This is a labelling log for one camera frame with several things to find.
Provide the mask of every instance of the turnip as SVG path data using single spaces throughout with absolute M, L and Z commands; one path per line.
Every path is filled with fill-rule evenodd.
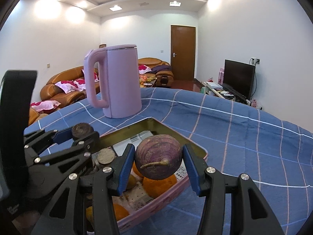
M 135 153 L 138 171 L 152 180 L 173 175 L 180 167 L 183 151 L 179 142 L 170 135 L 160 134 L 144 139 Z

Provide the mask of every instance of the door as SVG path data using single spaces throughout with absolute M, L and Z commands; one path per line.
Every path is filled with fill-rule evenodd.
M 171 26 L 171 66 L 175 80 L 193 80 L 196 57 L 196 28 Z

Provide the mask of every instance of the cable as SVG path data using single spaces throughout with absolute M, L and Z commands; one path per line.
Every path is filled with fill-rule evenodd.
M 258 82 L 257 82 L 257 80 L 256 80 L 256 73 L 255 73 L 255 91 L 254 91 L 254 93 L 251 95 L 251 98 L 254 96 L 254 94 L 255 94 L 257 88 L 258 88 Z

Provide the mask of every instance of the floor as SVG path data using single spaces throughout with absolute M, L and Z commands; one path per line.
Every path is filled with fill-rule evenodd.
M 202 85 L 196 81 L 175 80 L 171 86 L 173 89 L 184 89 L 200 93 Z

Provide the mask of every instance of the pink kettle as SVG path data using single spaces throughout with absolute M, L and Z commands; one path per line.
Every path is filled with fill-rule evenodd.
M 97 100 L 94 64 L 99 62 L 101 99 Z M 119 45 L 91 50 L 84 60 L 89 103 L 103 108 L 108 118 L 125 118 L 142 108 L 136 45 Z

